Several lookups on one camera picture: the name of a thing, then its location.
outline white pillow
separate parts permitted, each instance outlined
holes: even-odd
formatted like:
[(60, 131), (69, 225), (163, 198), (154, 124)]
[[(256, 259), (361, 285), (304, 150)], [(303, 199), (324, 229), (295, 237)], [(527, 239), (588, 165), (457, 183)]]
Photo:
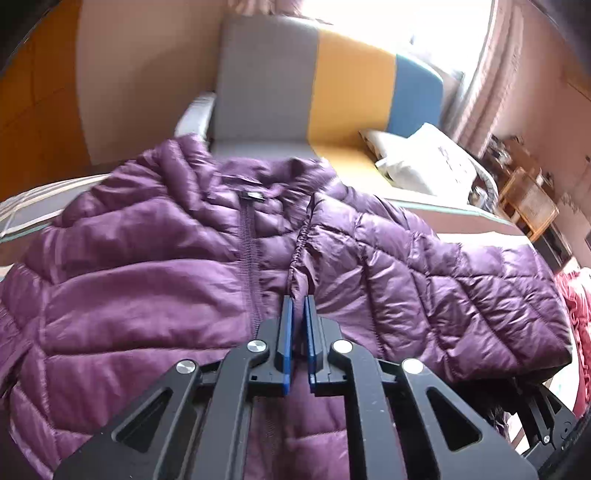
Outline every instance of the white pillow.
[(378, 160), (400, 152), (407, 141), (404, 137), (379, 130), (360, 130), (359, 135)]
[(394, 186), (452, 202), (468, 202), (476, 178), (470, 155), (436, 127), (424, 124), (406, 139), (385, 132), (365, 137), (373, 138), (374, 143), (378, 139), (383, 158), (376, 166), (387, 173)]

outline purple puffer jacket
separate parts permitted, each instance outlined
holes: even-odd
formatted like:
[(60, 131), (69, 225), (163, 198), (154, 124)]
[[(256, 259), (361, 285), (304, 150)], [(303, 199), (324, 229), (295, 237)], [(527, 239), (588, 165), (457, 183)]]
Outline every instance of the purple puffer jacket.
[[(326, 163), (219, 163), (191, 136), (80, 195), (0, 285), (0, 387), (45, 478), (179, 359), (216, 361), (252, 338), (286, 292), (296, 332), (310, 292), (347, 338), (447, 382), (570, 361), (562, 300), (532, 248), (445, 244)], [(289, 397), (255, 407), (245, 478), (342, 480), (346, 458), (342, 399), (312, 397), (295, 361)]]

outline silver bolt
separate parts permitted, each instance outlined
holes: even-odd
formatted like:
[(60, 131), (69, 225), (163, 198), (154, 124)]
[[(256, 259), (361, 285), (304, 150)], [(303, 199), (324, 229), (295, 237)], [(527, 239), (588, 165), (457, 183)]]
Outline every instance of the silver bolt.
[(333, 349), (338, 353), (349, 353), (353, 350), (353, 344), (347, 340), (337, 340), (333, 343)]
[(406, 373), (418, 375), (423, 371), (424, 365), (417, 358), (407, 358), (404, 362), (402, 362), (402, 368)]
[(192, 374), (196, 368), (197, 365), (191, 360), (181, 360), (177, 363), (177, 372), (183, 375)]
[(251, 340), (246, 344), (246, 348), (253, 353), (260, 353), (267, 349), (267, 344), (262, 340)]

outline window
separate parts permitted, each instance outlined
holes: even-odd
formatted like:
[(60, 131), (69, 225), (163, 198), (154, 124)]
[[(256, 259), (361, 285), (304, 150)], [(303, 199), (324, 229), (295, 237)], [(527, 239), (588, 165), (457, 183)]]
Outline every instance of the window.
[(448, 72), (472, 74), (492, 0), (304, 0), (301, 13), (389, 51), (409, 51)]

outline curtain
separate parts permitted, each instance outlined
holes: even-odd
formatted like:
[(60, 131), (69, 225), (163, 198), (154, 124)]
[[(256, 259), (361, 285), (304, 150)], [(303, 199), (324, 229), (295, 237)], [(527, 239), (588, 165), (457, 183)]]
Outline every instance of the curtain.
[(228, 0), (228, 6), (232, 12), (247, 17), (275, 13), (275, 0)]
[(523, 15), (514, 0), (494, 0), (476, 71), (465, 77), (443, 122), (444, 132), (480, 158), (515, 83), (523, 42)]
[(239, 15), (301, 15), (304, 0), (228, 0), (231, 11)]

